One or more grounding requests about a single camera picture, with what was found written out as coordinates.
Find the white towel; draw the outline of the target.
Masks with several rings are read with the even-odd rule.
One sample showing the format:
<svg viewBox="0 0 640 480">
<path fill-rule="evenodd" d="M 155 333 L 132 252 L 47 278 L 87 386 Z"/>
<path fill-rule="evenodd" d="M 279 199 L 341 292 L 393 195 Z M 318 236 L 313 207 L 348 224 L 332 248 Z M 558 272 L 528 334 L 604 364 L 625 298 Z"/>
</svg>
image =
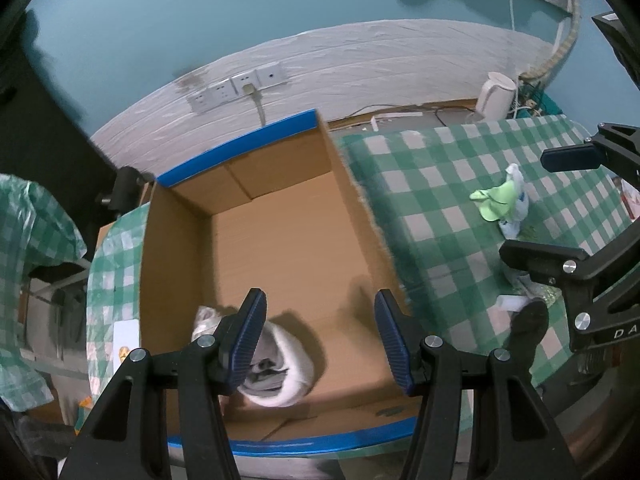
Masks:
<svg viewBox="0 0 640 480">
<path fill-rule="evenodd" d="M 314 363 L 300 341 L 278 324 L 265 322 L 239 393 L 263 408 L 288 408 L 314 385 Z"/>
</svg>

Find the white wall socket strip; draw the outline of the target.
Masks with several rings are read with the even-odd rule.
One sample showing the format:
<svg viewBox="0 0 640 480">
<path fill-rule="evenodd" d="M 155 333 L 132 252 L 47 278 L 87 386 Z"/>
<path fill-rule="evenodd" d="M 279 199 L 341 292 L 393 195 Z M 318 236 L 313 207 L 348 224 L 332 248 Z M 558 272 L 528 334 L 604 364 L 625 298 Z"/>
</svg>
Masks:
<svg viewBox="0 0 640 480">
<path fill-rule="evenodd" d="M 272 62 L 252 70 L 232 75 L 221 81 L 206 84 L 186 97 L 191 112 L 204 114 L 221 105 L 250 96 L 288 81 L 288 74 L 280 62 Z"/>
</svg>

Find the blue cardboard box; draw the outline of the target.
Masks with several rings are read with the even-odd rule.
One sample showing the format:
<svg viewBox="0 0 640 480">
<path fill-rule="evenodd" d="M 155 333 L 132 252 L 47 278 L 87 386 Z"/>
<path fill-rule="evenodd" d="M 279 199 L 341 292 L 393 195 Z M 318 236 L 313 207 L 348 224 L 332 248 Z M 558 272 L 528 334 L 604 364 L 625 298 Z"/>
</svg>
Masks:
<svg viewBox="0 0 640 480">
<path fill-rule="evenodd" d="M 289 408 L 234 396 L 224 423 L 244 455 L 339 453 L 411 436 L 418 399 L 396 386 L 373 316 L 376 292 L 404 294 L 326 123 L 285 118 L 161 174 L 143 237 L 141 341 L 189 341 L 201 306 L 236 308 L 253 288 L 314 363 Z"/>
</svg>

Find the white electric kettle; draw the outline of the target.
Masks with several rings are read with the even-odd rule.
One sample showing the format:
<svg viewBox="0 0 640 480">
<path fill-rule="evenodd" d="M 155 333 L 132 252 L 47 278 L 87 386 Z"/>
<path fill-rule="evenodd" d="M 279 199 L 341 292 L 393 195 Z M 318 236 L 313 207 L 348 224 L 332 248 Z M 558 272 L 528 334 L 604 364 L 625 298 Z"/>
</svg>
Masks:
<svg viewBox="0 0 640 480">
<path fill-rule="evenodd" d="M 485 122 L 506 118 L 514 101 L 518 86 L 510 77 L 498 72 L 489 72 L 480 89 L 475 111 Z"/>
</svg>

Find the grey knotted sock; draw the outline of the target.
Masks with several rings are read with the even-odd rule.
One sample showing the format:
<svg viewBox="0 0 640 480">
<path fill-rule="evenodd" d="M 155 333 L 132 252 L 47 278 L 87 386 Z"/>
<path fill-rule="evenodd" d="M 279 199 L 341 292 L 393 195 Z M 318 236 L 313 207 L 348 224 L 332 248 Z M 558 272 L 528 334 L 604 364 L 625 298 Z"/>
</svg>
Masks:
<svg viewBox="0 0 640 480">
<path fill-rule="evenodd" d="M 532 380 L 532 368 L 538 344 L 549 328 L 548 306 L 541 298 L 534 298 L 511 318 L 510 334 L 504 348 L 526 382 Z"/>
</svg>

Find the white grey cloth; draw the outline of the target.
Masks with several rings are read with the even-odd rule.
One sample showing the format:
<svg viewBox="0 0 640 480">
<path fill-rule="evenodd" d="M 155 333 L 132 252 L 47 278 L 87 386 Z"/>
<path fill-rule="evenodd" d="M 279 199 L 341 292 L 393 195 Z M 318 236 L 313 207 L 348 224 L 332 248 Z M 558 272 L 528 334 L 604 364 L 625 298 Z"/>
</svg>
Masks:
<svg viewBox="0 0 640 480">
<path fill-rule="evenodd" d="M 193 323 L 191 340 L 196 341 L 201 336 L 213 335 L 221 321 L 229 315 L 234 315 L 235 307 L 199 306 Z"/>
</svg>

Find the green checkered tablecloth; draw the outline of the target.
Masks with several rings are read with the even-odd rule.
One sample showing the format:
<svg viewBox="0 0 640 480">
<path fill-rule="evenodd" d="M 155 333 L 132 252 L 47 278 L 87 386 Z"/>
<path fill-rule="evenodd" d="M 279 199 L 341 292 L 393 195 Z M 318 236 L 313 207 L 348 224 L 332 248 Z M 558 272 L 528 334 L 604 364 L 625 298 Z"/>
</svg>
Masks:
<svg viewBox="0 0 640 480">
<path fill-rule="evenodd" d="M 362 189 L 392 254 L 411 313 L 456 348 L 485 354 L 506 341 L 510 318 L 497 299 L 503 274 L 499 227 L 472 193 L 494 188 L 518 165 L 529 211 L 523 240 L 597 252 L 629 226 L 602 170 L 552 174 L 540 155 L 576 144 L 562 115 L 423 129 L 349 130 L 335 143 Z"/>
</svg>

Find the white blue plastic bag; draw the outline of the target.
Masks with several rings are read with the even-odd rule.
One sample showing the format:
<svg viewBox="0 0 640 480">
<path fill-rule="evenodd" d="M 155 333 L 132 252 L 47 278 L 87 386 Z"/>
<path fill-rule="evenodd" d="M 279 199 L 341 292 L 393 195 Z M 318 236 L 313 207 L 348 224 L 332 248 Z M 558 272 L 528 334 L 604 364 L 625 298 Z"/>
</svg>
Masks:
<svg viewBox="0 0 640 480">
<path fill-rule="evenodd" d="M 511 185 L 513 192 L 506 201 L 509 210 L 499 220 L 499 228 L 506 240 L 515 240 L 520 234 L 522 223 L 529 210 L 525 179 L 518 164 L 510 164 L 506 168 L 506 184 Z"/>
</svg>

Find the green knotted cloth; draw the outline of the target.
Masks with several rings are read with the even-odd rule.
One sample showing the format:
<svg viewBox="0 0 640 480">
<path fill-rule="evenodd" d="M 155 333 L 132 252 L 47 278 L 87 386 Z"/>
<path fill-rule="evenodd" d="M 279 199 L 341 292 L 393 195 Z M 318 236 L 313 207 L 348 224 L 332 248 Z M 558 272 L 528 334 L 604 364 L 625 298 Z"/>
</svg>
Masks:
<svg viewBox="0 0 640 480">
<path fill-rule="evenodd" d="M 515 207 L 518 191 L 513 181 L 507 180 L 502 185 L 476 190 L 469 199 L 477 204 L 480 216 L 488 222 L 506 220 Z"/>
</svg>

